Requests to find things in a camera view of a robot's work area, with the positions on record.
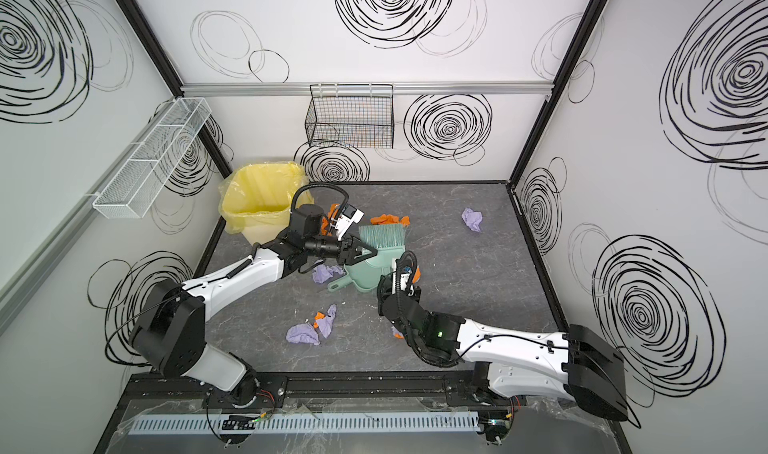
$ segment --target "purple crumpled tissue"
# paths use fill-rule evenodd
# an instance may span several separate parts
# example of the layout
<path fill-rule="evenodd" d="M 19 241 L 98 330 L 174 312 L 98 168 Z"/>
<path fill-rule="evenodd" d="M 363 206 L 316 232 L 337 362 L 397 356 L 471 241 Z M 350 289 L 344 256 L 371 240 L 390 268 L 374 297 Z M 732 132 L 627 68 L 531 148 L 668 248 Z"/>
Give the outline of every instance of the purple crumpled tissue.
<path fill-rule="evenodd" d="M 286 340 L 289 343 L 294 344 L 314 344 L 315 346 L 320 345 L 320 338 L 317 336 L 317 331 L 315 331 L 315 328 L 312 327 L 311 324 L 297 324 L 290 329 L 288 329 L 288 334 L 286 334 Z"/>
<path fill-rule="evenodd" d="M 322 284 L 333 277 L 334 274 L 344 274 L 344 269 L 342 269 L 341 266 L 326 266 L 321 264 L 312 270 L 312 280 L 317 284 Z"/>
<path fill-rule="evenodd" d="M 328 339 L 331 335 L 331 328 L 333 327 L 333 320 L 336 318 L 336 305 L 332 304 L 328 308 L 328 314 L 322 319 L 316 319 L 317 327 L 320 329 L 320 333 L 323 337 Z"/>
<path fill-rule="evenodd" d="M 468 228 L 475 232 L 481 232 L 480 223 L 482 222 L 482 212 L 466 208 L 464 212 L 462 212 L 462 219 Z"/>

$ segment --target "brush bristles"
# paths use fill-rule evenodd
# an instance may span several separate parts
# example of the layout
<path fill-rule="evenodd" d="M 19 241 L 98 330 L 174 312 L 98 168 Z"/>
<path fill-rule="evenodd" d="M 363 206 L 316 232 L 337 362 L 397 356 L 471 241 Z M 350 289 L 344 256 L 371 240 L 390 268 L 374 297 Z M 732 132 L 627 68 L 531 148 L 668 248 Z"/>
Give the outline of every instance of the brush bristles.
<path fill-rule="evenodd" d="M 360 226 L 360 240 L 377 249 L 406 245 L 406 229 L 402 224 Z"/>

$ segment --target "wall shelf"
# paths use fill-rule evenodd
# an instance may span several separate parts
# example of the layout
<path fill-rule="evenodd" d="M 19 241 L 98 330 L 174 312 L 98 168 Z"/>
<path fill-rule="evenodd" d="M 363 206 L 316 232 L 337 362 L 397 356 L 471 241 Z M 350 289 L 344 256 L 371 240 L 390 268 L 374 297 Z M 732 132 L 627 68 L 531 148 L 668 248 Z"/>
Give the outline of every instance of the wall shelf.
<path fill-rule="evenodd" d="M 108 219 L 145 216 L 209 116 L 210 106 L 203 98 L 177 98 L 170 103 L 98 193 L 94 209 Z"/>

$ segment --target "trash bin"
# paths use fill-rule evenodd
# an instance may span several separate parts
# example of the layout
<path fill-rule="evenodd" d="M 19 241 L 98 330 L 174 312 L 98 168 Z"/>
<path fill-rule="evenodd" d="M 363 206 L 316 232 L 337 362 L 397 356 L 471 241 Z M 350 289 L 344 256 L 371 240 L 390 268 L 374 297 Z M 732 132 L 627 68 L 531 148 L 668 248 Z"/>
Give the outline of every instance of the trash bin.
<path fill-rule="evenodd" d="M 248 242 L 265 243 L 288 227 L 290 202 L 309 183 L 304 167 L 295 162 L 250 164 L 233 172 L 219 186 L 219 212 L 226 232 L 242 233 Z M 309 191 L 296 205 L 313 204 Z"/>

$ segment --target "robotic arm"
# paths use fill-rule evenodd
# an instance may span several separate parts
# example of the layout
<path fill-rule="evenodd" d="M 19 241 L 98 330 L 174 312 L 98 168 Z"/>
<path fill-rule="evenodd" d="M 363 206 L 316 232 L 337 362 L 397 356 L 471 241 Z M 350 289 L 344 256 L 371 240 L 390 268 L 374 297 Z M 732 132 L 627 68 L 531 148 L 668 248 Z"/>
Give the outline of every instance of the robotic arm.
<path fill-rule="evenodd" d="M 322 231 L 323 210 L 314 204 L 296 207 L 299 195 L 310 188 L 331 188 L 344 195 L 329 233 Z M 347 203 L 348 196 L 333 184 L 314 183 L 296 191 L 288 228 L 277 238 L 256 244 L 245 259 L 182 284 L 156 284 L 130 333 L 130 343 L 164 377 L 188 376 L 228 392 L 236 406 L 255 399 L 259 386 L 254 370 L 242 359 L 205 342 L 205 323 L 226 305 L 264 284 L 282 279 L 305 265 L 310 257 L 335 259 L 353 265 L 378 254 L 360 239 L 346 236 L 362 212 Z"/>
<path fill-rule="evenodd" d="M 304 190 L 331 188 L 344 195 L 323 232 L 323 209 L 296 207 Z M 264 284 L 286 277 L 310 257 L 353 265 L 378 254 L 376 248 L 346 234 L 362 212 L 348 204 L 334 184 L 314 183 L 293 196 L 288 228 L 277 238 L 254 246 L 245 259 L 182 284 L 155 285 L 130 334 L 130 343 L 165 377 L 188 376 L 228 392 L 236 407 L 249 406 L 259 381 L 253 368 L 233 354 L 207 344 L 205 323 L 226 305 Z M 583 326 L 569 333 L 532 334 L 486 326 L 451 314 L 424 310 L 421 290 L 412 286 L 416 256 L 409 251 L 392 274 L 382 276 L 377 291 L 379 315 L 403 333 L 417 357 L 433 366 L 475 362 L 475 399 L 496 396 L 555 396 L 575 400 L 582 409 L 610 420 L 627 419 L 624 358 Z"/>

